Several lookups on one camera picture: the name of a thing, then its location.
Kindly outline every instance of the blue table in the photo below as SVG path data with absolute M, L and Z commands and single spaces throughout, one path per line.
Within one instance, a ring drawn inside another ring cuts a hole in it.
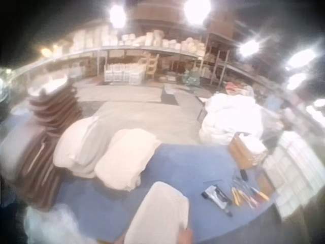
M 123 234 L 143 198 L 156 181 L 178 189 L 190 200 L 190 227 L 195 243 L 213 239 L 239 228 L 258 217 L 272 201 L 253 210 L 247 204 L 231 206 L 230 218 L 212 201 L 201 196 L 217 184 L 231 199 L 231 183 L 237 165 L 227 147 L 162 144 L 141 174 L 141 185 L 131 192 L 104 187 L 100 180 L 70 178 L 59 191 L 56 203 L 67 204 L 77 217 L 83 234 L 113 242 Z M 256 185 L 256 170 L 247 171 L 249 184 Z

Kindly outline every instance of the pliers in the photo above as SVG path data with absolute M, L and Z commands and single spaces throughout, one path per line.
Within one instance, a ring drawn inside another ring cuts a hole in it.
M 240 195 L 238 193 L 238 190 L 235 187 L 232 187 L 232 194 L 234 196 L 234 204 L 236 206 L 240 206 L 241 205 Z
M 259 207 L 259 203 L 255 201 L 254 198 L 248 197 L 245 193 L 241 190 L 237 190 L 238 194 L 248 203 L 250 208 L 255 209 Z

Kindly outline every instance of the plastic bag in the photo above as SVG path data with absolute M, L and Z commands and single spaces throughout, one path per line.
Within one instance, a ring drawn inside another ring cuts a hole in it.
M 204 144 L 229 145 L 236 132 L 262 136 L 261 109 L 251 97 L 216 94 L 207 101 L 206 110 L 199 132 Z
M 24 228 L 28 244 L 98 244 L 79 232 L 76 218 L 65 204 L 50 212 L 27 207 Z

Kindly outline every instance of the stacked brown trays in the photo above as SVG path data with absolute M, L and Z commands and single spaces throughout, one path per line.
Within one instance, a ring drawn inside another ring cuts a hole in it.
M 0 145 L 1 174 L 27 204 L 48 211 L 61 184 L 52 163 L 56 140 L 30 121 L 11 132 Z
M 50 94 L 29 97 L 29 109 L 37 124 L 45 126 L 48 134 L 60 137 L 62 133 L 82 116 L 75 98 L 76 90 L 67 82 Z

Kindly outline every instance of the screwdriver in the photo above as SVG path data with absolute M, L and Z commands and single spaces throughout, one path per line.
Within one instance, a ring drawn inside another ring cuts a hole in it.
M 266 201 L 269 201 L 270 200 L 270 198 L 267 195 L 265 195 L 263 192 L 260 192 L 259 190 L 255 189 L 254 187 L 250 187 L 250 189 L 251 189 L 252 193 L 261 196 Z

